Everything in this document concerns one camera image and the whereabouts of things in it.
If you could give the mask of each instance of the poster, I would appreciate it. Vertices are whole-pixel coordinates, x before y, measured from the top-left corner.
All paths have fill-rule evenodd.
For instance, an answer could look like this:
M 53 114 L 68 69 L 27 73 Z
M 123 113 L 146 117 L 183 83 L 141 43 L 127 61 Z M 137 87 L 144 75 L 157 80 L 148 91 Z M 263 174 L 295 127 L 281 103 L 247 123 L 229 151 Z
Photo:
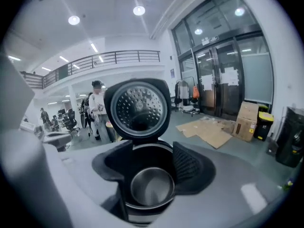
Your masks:
M 170 73 L 171 73 L 171 78 L 175 78 L 174 68 L 170 70 Z

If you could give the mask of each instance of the cardboard box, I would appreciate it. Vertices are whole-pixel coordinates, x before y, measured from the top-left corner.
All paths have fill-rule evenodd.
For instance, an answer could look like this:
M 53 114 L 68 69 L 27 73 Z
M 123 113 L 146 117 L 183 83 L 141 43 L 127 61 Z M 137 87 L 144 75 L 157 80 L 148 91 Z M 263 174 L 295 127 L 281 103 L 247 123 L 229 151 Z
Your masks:
M 251 141 L 257 126 L 257 114 L 258 104 L 243 101 L 232 135 L 247 142 Z

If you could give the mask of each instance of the inner pot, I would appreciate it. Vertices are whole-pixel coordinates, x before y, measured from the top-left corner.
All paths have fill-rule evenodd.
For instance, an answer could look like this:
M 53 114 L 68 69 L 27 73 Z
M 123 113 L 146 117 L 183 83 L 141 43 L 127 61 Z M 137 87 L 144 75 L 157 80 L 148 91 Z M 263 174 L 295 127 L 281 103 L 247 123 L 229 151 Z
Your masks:
M 126 206 L 155 209 L 172 201 L 176 174 L 170 146 L 159 143 L 135 146 L 126 172 Z

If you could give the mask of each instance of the person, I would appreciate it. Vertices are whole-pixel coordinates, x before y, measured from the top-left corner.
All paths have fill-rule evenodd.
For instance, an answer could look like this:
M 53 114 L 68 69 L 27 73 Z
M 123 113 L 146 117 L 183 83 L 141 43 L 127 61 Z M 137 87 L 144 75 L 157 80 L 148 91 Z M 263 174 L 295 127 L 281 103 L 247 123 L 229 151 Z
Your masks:
M 51 121 L 49 120 L 48 113 L 43 108 L 41 108 L 40 111 L 41 111 L 41 117 L 40 118 L 43 121 L 44 129 L 47 132 L 51 132 L 51 128 L 50 128 Z
M 101 82 L 96 80 L 92 82 L 93 93 L 89 97 L 89 111 L 94 119 L 94 124 L 99 132 L 99 136 L 103 144 L 110 143 L 105 123 L 108 121 L 108 116 L 105 110 L 104 97 L 101 92 Z

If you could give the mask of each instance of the railing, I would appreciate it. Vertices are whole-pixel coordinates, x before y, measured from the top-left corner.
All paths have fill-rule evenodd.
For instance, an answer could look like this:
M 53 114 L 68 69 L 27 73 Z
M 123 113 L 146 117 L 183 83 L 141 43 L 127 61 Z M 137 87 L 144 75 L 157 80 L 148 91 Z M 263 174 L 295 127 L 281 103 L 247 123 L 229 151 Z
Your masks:
M 160 52 L 151 50 L 114 51 L 95 54 L 69 62 L 44 76 L 44 87 L 70 75 L 92 68 L 132 62 L 160 62 Z
M 24 77 L 27 84 L 34 89 L 43 89 L 44 88 L 44 77 L 37 74 L 30 74 L 27 72 L 20 72 Z

